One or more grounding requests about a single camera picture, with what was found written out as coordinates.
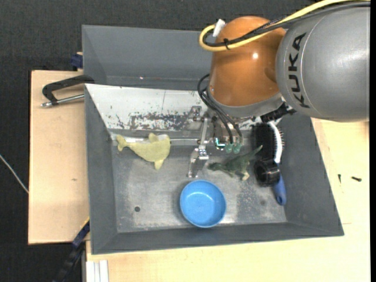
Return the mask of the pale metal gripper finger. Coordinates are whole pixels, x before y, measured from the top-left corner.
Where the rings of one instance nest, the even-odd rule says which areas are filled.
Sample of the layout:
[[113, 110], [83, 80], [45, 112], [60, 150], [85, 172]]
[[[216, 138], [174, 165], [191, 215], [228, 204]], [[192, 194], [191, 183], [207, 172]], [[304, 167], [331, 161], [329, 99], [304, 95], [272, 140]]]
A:
[[194, 149], [192, 153], [190, 154], [190, 160], [189, 160], [189, 168], [187, 172], [187, 177], [194, 178], [197, 177], [197, 158], [198, 158], [198, 150]]
[[205, 146], [198, 147], [198, 157], [197, 157], [197, 170], [200, 171], [203, 169], [204, 165], [209, 159], [208, 152]]

